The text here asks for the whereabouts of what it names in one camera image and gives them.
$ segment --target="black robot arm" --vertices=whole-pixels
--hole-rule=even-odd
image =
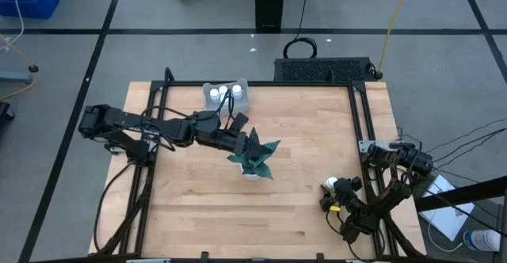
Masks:
[[[200,145],[236,155],[247,154],[252,159],[268,153],[242,131],[246,122],[248,117],[239,113],[230,127],[221,129],[220,118],[214,111],[194,112],[181,119],[160,120],[124,112],[109,105],[94,105],[85,108],[78,130],[84,138],[103,139],[107,150],[124,150],[129,162],[145,166],[150,164],[152,146],[161,145],[155,140],[158,138],[165,139],[170,150],[173,147],[188,147],[195,140]],[[141,132],[142,139],[133,139],[124,130]]]

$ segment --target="white cable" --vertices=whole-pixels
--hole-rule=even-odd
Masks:
[[[462,246],[462,242],[460,244],[458,244],[458,246],[456,246],[455,248],[451,249],[451,250],[445,250],[444,248],[438,246],[434,241],[433,241],[433,238],[431,238],[431,233],[429,233],[429,230],[430,230],[430,227],[431,227],[431,222],[433,221],[433,218],[435,217],[436,215],[436,211],[433,212],[433,216],[431,217],[431,219],[429,220],[429,224],[428,224],[428,237],[429,237],[429,240],[431,241],[431,243],[433,243],[433,245],[438,248],[439,250],[442,250],[444,252],[454,252],[456,250],[458,250],[458,248],[460,248]]]
[[[19,20],[21,22],[21,31],[16,36],[16,38],[14,38],[12,41],[10,41],[10,44],[7,44],[6,46],[0,48],[0,50],[8,50],[10,45],[14,44],[14,42],[16,42],[23,35],[23,32],[25,31],[25,23],[23,23],[23,17],[21,16],[21,11],[19,10],[19,2],[17,0],[14,0],[14,2],[16,3],[17,15],[19,16]]]

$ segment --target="concrete floor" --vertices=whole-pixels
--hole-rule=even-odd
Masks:
[[[397,1],[308,0],[303,27],[386,29]],[[0,225],[0,254],[4,262],[19,257],[110,2],[62,0],[51,19],[25,20],[28,29],[96,29],[91,32],[96,34],[29,32],[18,41],[18,46],[36,60],[40,72],[29,92],[10,99],[17,118],[0,137],[0,204],[4,207],[0,212],[0,222],[4,223]],[[507,0],[476,2],[490,29],[507,29],[507,15],[499,14]],[[285,0],[284,28],[297,27],[302,4],[303,0]],[[110,28],[251,29],[254,22],[254,0],[119,0]],[[0,17],[0,32],[17,28],[18,19]],[[396,28],[480,29],[467,0],[406,0]],[[369,56],[375,64],[385,40],[384,35],[374,34],[304,36],[316,40],[318,57]],[[273,61],[282,58],[284,45],[293,37],[107,35],[85,105],[121,107],[129,82],[160,79],[165,67],[172,69],[177,80],[273,80]],[[507,36],[494,36],[494,41],[507,54]],[[300,58],[309,54],[310,48],[305,45],[295,45],[289,52],[291,57]],[[13,51],[6,51],[0,53],[0,70],[24,71],[26,65]],[[397,125],[420,138],[425,148],[507,117],[507,104],[502,101],[507,98],[507,85],[483,35],[392,36],[383,72]],[[15,88],[0,84],[0,93]],[[476,181],[503,176],[505,141],[507,135],[496,135],[446,170]],[[86,255],[109,159],[101,145],[74,134],[33,261]],[[446,177],[454,185],[470,184],[459,177]],[[497,214],[498,205],[490,201],[483,205]],[[496,225],[496,219],[488,219],[488,215],[477,216]],[[444,246],[456,244],[440,241]],[[449,256],[430,244],[431,254]],[[456,254],[471,258],[464,260],[492,261],[490,255],[482,253],[458,250],[452,256],[457,258]]]

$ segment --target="artificial plant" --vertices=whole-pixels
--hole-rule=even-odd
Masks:
[[[251,138],[250,141],[253,141],[257,144],[259,144],[259,135],[255,131],[255,128],[252,129],[252,132],[250,133]],[[271,169],[269,166],[265,163],[265,161],[275,153],[276,148],[278,147],[278,143],[280,143],[280,140],[277,140],[275,142],[262,144],[264,148],[264,151],[270,151],[269,153],[264,153],[259,156],[257,159],[248,158],[246,154],[243,154],[241,156],[237,155],[230,155],[227,157],[229,161],[233,163],[239,163],[242,165],[243,168],[243,174],[249,174],[249,175],[258,175],[259,177],[267,177],[269,179],[273,179],[273,176],[271,174]]]

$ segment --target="wooden table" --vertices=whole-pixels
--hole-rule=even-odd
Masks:
[[[149,88],[149,82],[131,83],[124,110],[141,113]],[[185,113],[199,111],[203,108],[201,90],[199,86],[170,87],[167,106]],[[376,138],[395,139],[385,83],[367,83],[367,94]],[[281,139],[267,161],[274,181],[247,181],[238,165],[226,160],[229,153],[225,151],[197,144],[176,152],[161,149],[143,257],[196,258],[208,251],[211,258],[311,259],[316,253],[324,253],[326,259],[353,258],[341,236],[327,226],[318,206],[319,186],[328,177],[361,175],[348,90],[251,87],[250,96],[246,114],[250,121],[244,131],[255,127],[262,143]],[[368,135],[358,96],[363,135]],[[172,117],[176,116],[165,114],[166,119]],[[108,181],[125,163],[122,154],[112,157]],[[132,174],[130,169],[105,198],[98,233],[102,245],[125,217]],[[387,183],[390,175],[384,177]],[[364,193],[358,194],[364,200]],[[425,253],[414,201],[404,200],[391,214],[403,234]],[[339,222],[330,218],[338,228]],[[137,223],[132,228],[130,250]],[[362,258],[375,256],[370,236],[361,234],[353,249]]]

